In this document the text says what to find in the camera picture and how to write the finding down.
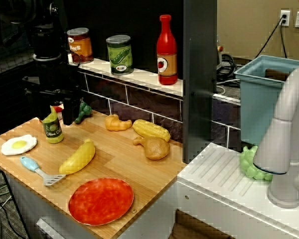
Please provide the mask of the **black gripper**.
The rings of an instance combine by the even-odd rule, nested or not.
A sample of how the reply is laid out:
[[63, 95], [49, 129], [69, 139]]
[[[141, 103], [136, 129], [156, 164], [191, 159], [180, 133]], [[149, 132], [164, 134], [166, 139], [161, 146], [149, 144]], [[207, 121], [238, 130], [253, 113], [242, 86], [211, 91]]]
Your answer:
[[[78, 66], [63, 61], [35, 62], [38, 76], [24, 76], [24, 87], [28, 92], [47, 93], [50, 97], [63, 101], [63, 124], [71, 125], [78, 117], [81, 87]], [[39, 99], [38, 118], [44, 120], [51, 113], [51, 100]]]

